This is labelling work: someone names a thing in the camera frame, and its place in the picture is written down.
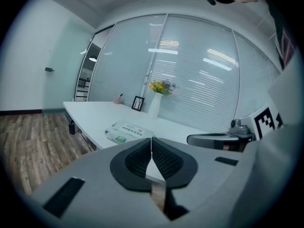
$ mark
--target white vase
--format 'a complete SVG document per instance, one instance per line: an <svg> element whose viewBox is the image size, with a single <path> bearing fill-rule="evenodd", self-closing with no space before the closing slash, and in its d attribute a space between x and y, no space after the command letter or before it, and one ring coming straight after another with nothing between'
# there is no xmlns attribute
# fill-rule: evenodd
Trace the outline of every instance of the white vase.
<svg viewBox="0 0 304 228"><path fill-rule="evenodd" d="M158 112L160 110L160 105L161 105L161 98L162 94L161 93L154 93L154 98L151 102L149 111L148 111L148 116L151 119L157 119Z"/></svg>

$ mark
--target white desk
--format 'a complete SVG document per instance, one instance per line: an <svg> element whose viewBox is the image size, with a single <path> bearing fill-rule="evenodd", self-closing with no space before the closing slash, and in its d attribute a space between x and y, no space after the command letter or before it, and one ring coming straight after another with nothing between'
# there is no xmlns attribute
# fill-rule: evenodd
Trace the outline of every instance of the white desk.
<svg viewBox="0 0 304 228"><path fill-rule="evenodd" d="M120 120L151 130L157 138L180 143L187 143L190 134L205 133L161 118L152 120L147 113L113 102L64 102L63 105L75 124L99 149L116 145L106 138L105 130ZM164 181L152 160L147 168L147 177L154 181Z"/></svg>

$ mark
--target black cable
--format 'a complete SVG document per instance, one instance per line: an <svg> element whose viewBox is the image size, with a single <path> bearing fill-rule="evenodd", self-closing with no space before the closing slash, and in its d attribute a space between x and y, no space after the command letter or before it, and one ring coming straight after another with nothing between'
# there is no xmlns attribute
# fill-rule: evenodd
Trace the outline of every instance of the black cable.
<svg viewBox="0 0 304 228"><path fill-rule="evenodd" d="M79 129L77 130L77 132L79 132L81 134L81 136L83 137L83 139L85 140L86 144L87 144L87 147L89 148L89 150L91 151L90 147L89 147L89 144L87 143L86 139L84 138L84 136L82 135L82 131Z"/></svg>

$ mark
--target glass door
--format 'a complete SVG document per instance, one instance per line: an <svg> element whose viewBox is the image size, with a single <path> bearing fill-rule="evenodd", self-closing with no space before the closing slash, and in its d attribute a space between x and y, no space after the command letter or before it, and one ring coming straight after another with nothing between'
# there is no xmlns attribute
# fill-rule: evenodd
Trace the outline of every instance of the glass door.
<svg viewBox="0 0 304 228"><path fill-rule="evenodd" d="M45 72L44 114L63 112L63 102L74 100L79 69L92 36L92 30L77 21L64 27Z"/></svg>

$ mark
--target white wall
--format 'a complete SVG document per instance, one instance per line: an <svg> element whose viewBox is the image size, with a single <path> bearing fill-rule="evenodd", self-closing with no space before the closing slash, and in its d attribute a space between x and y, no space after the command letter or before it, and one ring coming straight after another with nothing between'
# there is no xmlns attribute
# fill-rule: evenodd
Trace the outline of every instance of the white wall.
<svg viewBox="0 0 304 228"><path fill-rule="evenodd" d="M30 0L24 6L1 45L0 111L43 108L44 69L71 19L94 31L93 27L52 0Z"/></svg>
<svg viewBox="0 0 304 228"><path fill-rule="evenodd" d="M97 31L125 19L157 13L190 15L222 24L246 37L262 50L277 68L281 68L274 45L268 41L268 38L256 26L252 25L246 18L230 10L228 5L218 3L216 6L211 6L205 0L151 0L145 3L140 1L135 2L113 10L102 20Z"/></svg>

